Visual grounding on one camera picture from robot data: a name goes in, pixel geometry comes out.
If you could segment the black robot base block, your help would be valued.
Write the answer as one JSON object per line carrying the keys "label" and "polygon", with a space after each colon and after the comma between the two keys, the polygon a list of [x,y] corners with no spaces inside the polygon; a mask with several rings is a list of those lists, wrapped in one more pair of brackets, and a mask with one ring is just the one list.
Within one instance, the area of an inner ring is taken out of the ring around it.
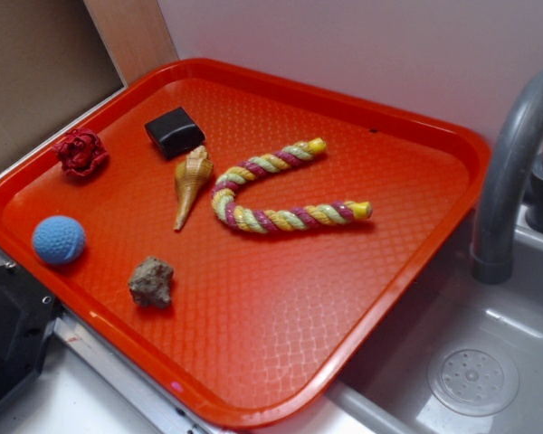
{"label": "black robot base block", "polygon": [[42,373],[57,297],[22,266],[0,266],[0,409]]}

